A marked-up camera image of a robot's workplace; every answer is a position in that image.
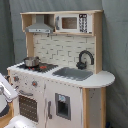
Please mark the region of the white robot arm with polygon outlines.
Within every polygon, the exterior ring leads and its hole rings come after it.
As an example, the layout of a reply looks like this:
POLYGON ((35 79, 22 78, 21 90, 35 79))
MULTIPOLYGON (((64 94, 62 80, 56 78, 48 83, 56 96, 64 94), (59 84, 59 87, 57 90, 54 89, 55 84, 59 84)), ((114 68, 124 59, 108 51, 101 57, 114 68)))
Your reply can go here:
POLYGON ((0 117, 5 116, 9 112, 9 103, 17 96, 18 93, 0 73, 0 117))

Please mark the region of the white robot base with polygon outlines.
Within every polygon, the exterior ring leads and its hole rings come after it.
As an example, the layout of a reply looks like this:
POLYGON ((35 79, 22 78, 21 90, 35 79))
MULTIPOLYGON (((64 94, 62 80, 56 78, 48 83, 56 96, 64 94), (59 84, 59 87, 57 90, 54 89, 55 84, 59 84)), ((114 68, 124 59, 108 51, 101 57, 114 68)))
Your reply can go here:
POLYGON ((4 128, 36 128, 36 125, 28 118, 18 115, 13 117, 4 128))

